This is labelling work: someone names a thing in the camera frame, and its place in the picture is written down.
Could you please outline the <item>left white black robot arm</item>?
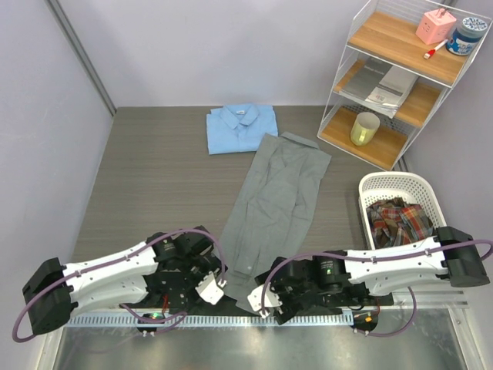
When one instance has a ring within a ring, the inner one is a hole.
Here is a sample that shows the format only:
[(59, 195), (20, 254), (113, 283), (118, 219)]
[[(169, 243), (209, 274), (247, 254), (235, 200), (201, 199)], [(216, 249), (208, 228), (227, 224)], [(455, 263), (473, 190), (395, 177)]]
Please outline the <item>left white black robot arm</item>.
[(12, 337), (29, 319), (32, 336), (48, 334), (71, 318), (118, 305), (158, 306), (172, 285), (162, 276), (177, 274), (197, 301), (216, 304), (226, 285), (226, 258), (219, 241), (203, 226), (158, 232), (137, 245), (91, 261), (41, 263), (22, 289), (25, 307)]

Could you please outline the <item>grey long sleeve shirt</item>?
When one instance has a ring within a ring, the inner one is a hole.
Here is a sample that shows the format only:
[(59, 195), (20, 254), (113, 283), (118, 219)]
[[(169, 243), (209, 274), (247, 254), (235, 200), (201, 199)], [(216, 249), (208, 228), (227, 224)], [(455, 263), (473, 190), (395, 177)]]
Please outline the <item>grey long sleeve shirt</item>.
[(292, 133), (263, 137), (220, 237), (225, 294), (238, 308), (251, 312), (255, 277), (302, 247), (330, 160), (314, 141)]

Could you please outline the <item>light blue shirt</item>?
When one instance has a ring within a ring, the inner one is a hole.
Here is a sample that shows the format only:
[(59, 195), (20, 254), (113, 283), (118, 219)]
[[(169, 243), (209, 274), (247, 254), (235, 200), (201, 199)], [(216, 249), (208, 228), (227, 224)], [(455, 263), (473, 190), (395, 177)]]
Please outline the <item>light blue shirt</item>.
[(257, 151), (266, 134), (278, 136), (276, 113), (269, 105), (226, 105), (206, 115), (209, 155)]

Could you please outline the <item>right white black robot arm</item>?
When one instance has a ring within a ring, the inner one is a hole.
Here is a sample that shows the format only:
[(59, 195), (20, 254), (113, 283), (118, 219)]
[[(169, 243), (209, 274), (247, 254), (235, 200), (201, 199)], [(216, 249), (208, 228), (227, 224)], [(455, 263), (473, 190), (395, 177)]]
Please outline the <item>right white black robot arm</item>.
[(489, 284), (479, 240), (453, 227), (439, 227), (430, 237), (398, 247), (341, 250), (278, 257), (256, 276), (247, 299), (263, 318), (280, 325), (310, 308), (338, 314), (344, 307), (383, 304), (401, 288), (448, 282), (453, 288)]

